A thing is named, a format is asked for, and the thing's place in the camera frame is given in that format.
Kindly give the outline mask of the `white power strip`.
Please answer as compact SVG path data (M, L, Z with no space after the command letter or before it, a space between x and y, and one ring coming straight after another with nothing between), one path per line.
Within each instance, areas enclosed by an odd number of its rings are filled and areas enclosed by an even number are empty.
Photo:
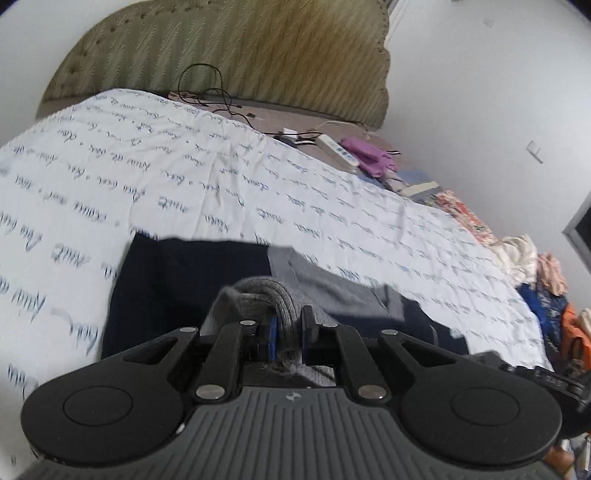
M360 165L358 158L349 153L348 150L342 147L342 145L339 145L338 142L327 134L321 134L315 138L315 145L324 151L325 154L328 154L332 160L335 160L335 162L348 170L355 170Z

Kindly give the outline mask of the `red floral fabric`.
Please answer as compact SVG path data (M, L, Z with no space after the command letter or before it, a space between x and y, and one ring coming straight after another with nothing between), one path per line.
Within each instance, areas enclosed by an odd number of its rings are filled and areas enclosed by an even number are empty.
M435 195L437 206L444 212L450 214L464 228L466 228L475 239L490 246L498 241L497 236L490 227L483 222L456 194L451 190L445 190Z

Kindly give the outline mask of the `orange garment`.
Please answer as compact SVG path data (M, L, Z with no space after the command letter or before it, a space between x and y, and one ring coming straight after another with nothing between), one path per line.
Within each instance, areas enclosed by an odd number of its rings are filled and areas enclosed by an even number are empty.
M590 310L578 313L568 304L562 314L561 355L565 360L576 360L584 371L590 369Z

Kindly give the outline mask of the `white script print quilt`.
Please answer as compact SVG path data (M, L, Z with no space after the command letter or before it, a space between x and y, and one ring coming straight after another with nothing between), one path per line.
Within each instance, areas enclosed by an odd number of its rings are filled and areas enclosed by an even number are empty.
M535 315L492 252L450 215L339 171L246 125L115 89L1 150L1 475L32 461L20 428L42 383L99 356L137 233L287 246L387 284L514 365L547 366Z

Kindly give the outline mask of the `grey navy raglan sweater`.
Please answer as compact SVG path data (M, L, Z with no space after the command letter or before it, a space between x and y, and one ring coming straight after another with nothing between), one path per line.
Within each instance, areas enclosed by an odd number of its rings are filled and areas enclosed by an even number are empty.
M396 289L367 286L329 273L294 249L233 241L132 239L118 273L102 338L108 358L182 327L214 336L229 323L270 323L266 341L276 355L274 379L332 385L325 367L301 361L301 311L345 324L366 338L394 329L455 354L465 337L432 320Z

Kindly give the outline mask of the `white wall switch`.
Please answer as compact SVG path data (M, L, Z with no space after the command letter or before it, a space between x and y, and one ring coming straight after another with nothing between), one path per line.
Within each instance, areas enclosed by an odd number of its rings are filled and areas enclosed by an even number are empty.
M543 164L544 160L541 156L541 147L534 141L531 140L527 147L526 151L539 163Z

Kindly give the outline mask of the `olive tufted headboard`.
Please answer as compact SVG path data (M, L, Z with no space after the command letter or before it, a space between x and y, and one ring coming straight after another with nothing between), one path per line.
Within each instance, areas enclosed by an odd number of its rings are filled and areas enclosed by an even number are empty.
M380 1L142 1L90 28L43 98L200 92L221 81L236 99L379 127L388 30Z

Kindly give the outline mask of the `purple garment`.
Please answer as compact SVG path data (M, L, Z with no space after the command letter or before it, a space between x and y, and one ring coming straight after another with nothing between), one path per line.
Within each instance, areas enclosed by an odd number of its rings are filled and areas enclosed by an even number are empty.
M373 144L353 137L342 138L342 148L359 160L359 168L363 173L375 179L384 178L388 172L396 173L398 167L391 154Z

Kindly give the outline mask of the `peach pink garment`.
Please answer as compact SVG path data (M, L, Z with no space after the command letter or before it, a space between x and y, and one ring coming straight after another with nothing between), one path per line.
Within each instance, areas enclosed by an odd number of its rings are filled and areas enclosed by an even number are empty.
M562 274L559 260L551 253L538 255L538 277L544 287L555 296L565 296L568 293L568 283Z

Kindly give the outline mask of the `blue garment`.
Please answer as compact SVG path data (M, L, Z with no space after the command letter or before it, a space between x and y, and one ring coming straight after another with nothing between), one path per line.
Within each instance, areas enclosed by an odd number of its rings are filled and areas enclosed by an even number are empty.
M521 284L517 292L537 317L546 356L551 363L560 360L562 342L562 316L568 305L564 295L554 295L541 281L534 285Z

